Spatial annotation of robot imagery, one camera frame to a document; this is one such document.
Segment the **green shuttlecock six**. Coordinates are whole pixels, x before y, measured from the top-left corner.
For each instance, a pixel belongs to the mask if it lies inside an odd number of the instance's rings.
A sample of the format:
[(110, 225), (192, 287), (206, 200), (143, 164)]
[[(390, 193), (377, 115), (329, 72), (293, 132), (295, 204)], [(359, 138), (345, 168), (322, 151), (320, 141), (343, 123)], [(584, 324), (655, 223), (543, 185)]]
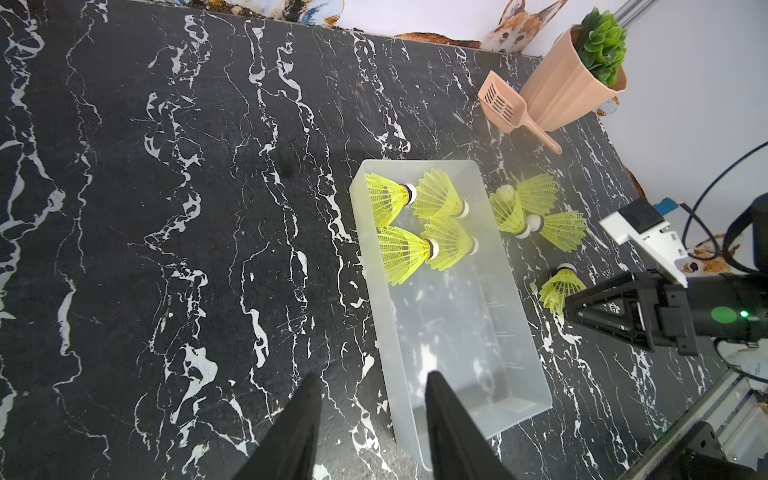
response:
[(435, 240), (424, 239), (400, 227), (384, 227), (377, 236), (386, 278), (393, 286), (403, 284), (425, 262), (440, 253)]

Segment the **green shuttlecock three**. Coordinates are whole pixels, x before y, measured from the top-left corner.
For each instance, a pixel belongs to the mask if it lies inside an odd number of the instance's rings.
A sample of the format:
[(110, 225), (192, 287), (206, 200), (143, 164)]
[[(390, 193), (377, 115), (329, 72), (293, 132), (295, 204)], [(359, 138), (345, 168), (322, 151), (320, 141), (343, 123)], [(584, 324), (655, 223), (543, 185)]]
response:
[(530, 233), (518, 192), (511, 185), (500, 186), (489, 195), (489, 202), (498, 229), (518, 239), (527, 238)]

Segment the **green shuttlecock eight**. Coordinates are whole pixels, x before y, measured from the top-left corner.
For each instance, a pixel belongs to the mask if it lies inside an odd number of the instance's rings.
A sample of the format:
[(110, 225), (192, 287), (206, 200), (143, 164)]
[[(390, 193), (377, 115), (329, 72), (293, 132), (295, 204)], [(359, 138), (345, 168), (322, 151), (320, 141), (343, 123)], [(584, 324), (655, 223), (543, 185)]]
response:
[(542, 285), (539, 290), (539, 301), (553, 316), (562, 317), (566, 298), (585, 289), (586, 285), (578, 277), (576, 268), (570, 263), (563, 263)]

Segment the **green shuttlecock seven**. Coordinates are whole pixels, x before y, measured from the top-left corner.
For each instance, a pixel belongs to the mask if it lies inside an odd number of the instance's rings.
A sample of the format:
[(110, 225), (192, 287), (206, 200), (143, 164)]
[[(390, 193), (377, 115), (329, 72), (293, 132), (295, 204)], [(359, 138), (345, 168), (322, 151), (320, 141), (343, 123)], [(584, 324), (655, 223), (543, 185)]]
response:
[(427, 260), (427, 264), (439, 271), (453, 267), (479, 250), (479, 240), (469, 235), (453, 217), (430, 219), (424, 226), (422, 237), (437, 244), (438, 252)]

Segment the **green shuttlecock two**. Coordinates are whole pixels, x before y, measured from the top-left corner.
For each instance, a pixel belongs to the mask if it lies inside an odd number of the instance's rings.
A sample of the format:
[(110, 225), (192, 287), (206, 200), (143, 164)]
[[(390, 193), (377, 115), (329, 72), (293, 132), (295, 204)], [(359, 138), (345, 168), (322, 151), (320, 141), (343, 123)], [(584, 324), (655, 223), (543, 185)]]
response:
[(417, 198), (412, 184), (397, 183), (375, 173), (366, 174), (365, 178), (377, 229), (390, 226), (403, 208)]

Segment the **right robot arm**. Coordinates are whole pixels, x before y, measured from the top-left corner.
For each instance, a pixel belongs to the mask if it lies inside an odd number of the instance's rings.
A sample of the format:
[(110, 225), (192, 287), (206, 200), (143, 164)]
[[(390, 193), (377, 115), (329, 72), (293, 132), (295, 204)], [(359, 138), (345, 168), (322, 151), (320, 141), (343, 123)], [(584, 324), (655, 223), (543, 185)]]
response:
[[(767, 197), (738, 216), (722, 241), (729, 273), (687, 277), (687, 252), (661, 213), (638, 199), (600, 222), (617, 244), (634, 242), (657, 267), (617, 275), (566, 297), (567, 321), (652, 352), (699, 353), (698, 339), (755, 348), (767, 337)], [(752, 374), (734, 364), (624, 473), (626, 479), (764, 479), (767, 413)]]

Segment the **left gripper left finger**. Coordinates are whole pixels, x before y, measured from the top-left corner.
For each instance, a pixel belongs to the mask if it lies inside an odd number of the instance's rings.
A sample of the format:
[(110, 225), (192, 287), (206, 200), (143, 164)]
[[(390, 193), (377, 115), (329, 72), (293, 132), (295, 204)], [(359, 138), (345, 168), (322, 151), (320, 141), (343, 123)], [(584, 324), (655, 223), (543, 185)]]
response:
[(311, 372), (234, 479), (312, 479), (321, 407), (321, 382)]

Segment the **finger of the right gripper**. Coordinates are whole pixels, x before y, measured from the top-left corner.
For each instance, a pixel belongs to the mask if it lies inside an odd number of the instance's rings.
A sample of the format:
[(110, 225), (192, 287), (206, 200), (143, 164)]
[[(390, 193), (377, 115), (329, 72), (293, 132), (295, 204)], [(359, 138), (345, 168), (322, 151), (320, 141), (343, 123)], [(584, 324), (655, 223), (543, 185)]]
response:
[(655, 281), (647, 273), (623, 273), (565, 300), (565, 320), (645, 351), (655, 348), (643, 307), (656, 300)]

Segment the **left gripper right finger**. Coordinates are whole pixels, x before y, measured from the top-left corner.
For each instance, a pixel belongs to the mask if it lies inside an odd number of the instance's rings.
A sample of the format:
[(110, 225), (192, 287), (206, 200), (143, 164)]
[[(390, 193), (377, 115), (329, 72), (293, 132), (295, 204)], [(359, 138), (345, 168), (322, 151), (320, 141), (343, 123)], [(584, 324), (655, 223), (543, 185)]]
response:
[(428, 374), (425, 402), (435, 479), (514, 479), (439, 371)]

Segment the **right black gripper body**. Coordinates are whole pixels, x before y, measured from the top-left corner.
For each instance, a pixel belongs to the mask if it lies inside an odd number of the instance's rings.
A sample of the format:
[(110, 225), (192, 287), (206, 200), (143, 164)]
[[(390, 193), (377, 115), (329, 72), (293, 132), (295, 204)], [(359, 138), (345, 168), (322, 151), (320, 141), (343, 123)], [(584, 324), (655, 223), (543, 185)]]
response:
[(631, 343), (654, 352), (674, 348), (681, 356), (698, 356), (693, 318), (685, 289), (655, 271), (634, 273), (629, 292)]

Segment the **clear plastic storage box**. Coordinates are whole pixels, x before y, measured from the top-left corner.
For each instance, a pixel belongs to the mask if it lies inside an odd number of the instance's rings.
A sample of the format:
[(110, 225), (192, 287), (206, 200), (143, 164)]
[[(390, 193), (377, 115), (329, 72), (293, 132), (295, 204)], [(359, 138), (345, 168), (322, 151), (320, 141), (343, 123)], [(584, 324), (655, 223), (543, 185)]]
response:
[[(422, 266), (393, 286), (365, 180), (378, 174), (416, 184), (435, 168), (468, 203), (461, 224), (479, 250), (444, 271)], [(431, 468), (425, 391), (432, 371), (444, 376), (485, 438), (549, 410), (550, 387), (477, 164), (368, 159), (350, 196), (397, 444)]]

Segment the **green shuttlecock five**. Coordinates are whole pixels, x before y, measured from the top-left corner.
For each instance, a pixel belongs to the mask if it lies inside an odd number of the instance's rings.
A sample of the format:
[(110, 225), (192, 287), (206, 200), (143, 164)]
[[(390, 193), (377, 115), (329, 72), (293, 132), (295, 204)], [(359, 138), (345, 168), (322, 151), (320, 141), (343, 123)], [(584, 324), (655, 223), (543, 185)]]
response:
[(587, 221), (578, 211), (548, 215), (529, 214), (525, 221), (533, 233), (539, 234), (557, 249), (571, 253), (581, 245), (587, 233)]

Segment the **green shuttlecock four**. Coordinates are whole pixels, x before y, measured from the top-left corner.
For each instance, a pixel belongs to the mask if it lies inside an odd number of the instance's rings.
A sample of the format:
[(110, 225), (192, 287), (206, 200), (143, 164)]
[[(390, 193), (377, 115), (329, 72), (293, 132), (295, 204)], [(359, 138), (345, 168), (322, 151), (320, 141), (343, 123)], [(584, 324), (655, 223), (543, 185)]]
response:
[(544, 216), (555, 206), (560, 185), (552, 175), (542, 173), (517, 185), (504, 185), (501, 189), (516, 195), (524, 211)]

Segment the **green shuttlecock one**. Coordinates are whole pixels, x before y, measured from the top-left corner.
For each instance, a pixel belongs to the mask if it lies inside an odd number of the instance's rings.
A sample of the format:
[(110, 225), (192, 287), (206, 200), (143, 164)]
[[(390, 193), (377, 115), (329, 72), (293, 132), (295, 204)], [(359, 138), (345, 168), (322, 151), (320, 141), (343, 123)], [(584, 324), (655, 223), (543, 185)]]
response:
[(446, 217), (461, 219), (468, 215), (469, 204), (459, 196), (449, 175), (442, 169), (433, 168), (416, 186), (413, 210), (422, 220)]

